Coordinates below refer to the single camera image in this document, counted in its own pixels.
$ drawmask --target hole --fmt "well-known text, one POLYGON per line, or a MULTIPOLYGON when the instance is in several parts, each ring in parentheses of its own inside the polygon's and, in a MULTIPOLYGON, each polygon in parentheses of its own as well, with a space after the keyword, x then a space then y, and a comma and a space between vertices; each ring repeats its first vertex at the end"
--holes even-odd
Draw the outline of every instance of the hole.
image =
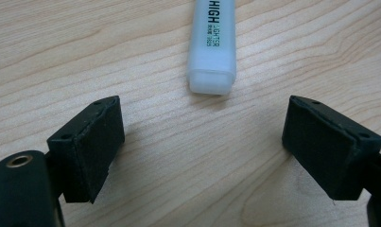
POLYGON ((364 133, 364 132, 359 133, 359 135, 361 137, 364 137, 364 138, 370 138, 370 136, 367 133, 364 133))
POLYGON ((32 159, 33 159, 33 156, 31 156, 31 155, 17 156, 15 158, 11 159, 7 163, 7 167, 14 168, 14 167, 24 166, 24 165, 28 164, 29 162, 31 162, 32 159))
POLYGON ((61 139, 69 139, 70 137, 72 137, 72 134, 65 134, 61 136, 61 139))

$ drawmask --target wooden surface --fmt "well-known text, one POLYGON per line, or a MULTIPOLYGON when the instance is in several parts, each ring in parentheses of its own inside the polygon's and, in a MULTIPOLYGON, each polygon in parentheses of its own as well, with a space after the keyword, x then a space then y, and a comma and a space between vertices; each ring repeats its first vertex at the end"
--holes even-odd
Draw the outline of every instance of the wooden surface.
POLYGON ((0 160, 120 95, 126 144, 78 226, 367 226, 281 145, 290 95, 381 134, 381 0, 236 1, 237 80, 190 93, 194 1, 0 1, 0 160))

